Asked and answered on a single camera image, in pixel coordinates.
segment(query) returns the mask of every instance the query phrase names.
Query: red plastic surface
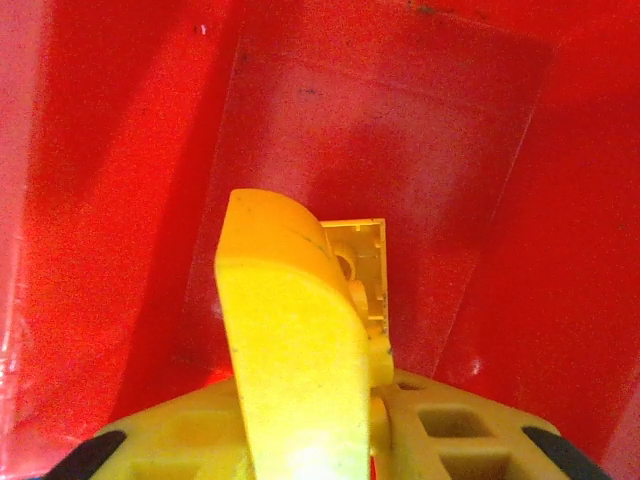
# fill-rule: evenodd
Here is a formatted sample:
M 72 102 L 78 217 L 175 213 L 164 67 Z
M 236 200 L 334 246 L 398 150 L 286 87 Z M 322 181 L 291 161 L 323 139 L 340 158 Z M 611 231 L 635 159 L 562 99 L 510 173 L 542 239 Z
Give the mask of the red plastic surface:
M 386 217 L 398 366 L 640 476 L 634 2 L 19 3 L 1 474 L 231 373 L 212 259 L 242 186 Z

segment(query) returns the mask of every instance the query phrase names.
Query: black rubber edge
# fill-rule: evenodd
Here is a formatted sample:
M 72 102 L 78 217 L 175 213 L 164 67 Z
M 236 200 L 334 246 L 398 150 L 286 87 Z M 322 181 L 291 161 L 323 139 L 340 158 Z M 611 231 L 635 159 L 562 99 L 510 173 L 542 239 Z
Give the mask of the black rubber edge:
M 522 427 L 522 431 L 571 480 L 612 480 L 566 438 L 538 427 Z
M 123 431 L 113 430 L 82 442 L 42 480 L 89 480 L 126 438 Z

